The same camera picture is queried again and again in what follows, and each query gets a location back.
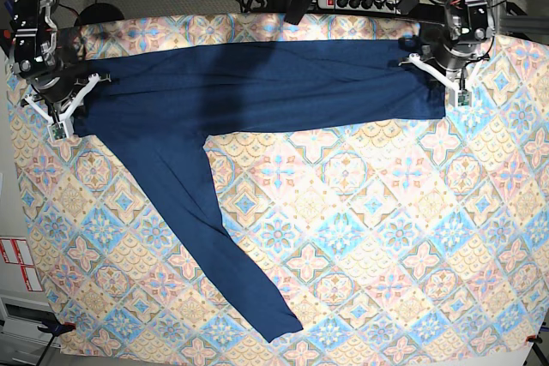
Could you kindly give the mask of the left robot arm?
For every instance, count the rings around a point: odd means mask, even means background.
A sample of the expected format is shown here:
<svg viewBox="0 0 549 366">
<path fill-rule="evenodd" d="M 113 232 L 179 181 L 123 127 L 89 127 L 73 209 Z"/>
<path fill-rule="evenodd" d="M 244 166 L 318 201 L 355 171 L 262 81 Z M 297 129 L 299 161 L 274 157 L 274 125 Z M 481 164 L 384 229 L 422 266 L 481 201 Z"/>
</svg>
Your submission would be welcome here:
<svg viewBox="0 0 549 366">
<path fill-rule="evenodd" d="M 445 87 L 467 91 L 468 67 L 487 59 L 481 45 L 493 40 L 495 27 L 486 0 L 441 0 L 443 28 L 429 41 L 420 42 L 420 52 L 403 58 L 400 65 L 413 65 Z"/>
</svg>

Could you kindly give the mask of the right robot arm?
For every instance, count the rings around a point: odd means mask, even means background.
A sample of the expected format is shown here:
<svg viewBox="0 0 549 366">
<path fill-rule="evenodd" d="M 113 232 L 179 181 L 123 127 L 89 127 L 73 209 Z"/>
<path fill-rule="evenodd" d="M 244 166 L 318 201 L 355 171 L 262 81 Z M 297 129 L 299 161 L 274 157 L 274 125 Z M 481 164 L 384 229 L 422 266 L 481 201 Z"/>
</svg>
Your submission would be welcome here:
<svg viewBox="0 0 549 366">
<path fill-rule="evenodd" d="M 74 26 L 66 38 L 59 34 L 52 17 L 58 8 L 75 15 Z M 71 104 L 75 104 L 75 117 L 86 117 L 86 104 L 77 98 L 91 75 L 85 63 L 87 41 L 83 29 L 123 18 L 122 12 L 109 3 L 93 3 L 78 13 L 59 0 L 13 0 L 12 31 L 4 34 L 3 51 L 9 57 L 12 74 L 30 87 L 21 94 L 21 106 L 44 103 L 45 114 L 54 123 L 61 121 Z"/>
</svg>

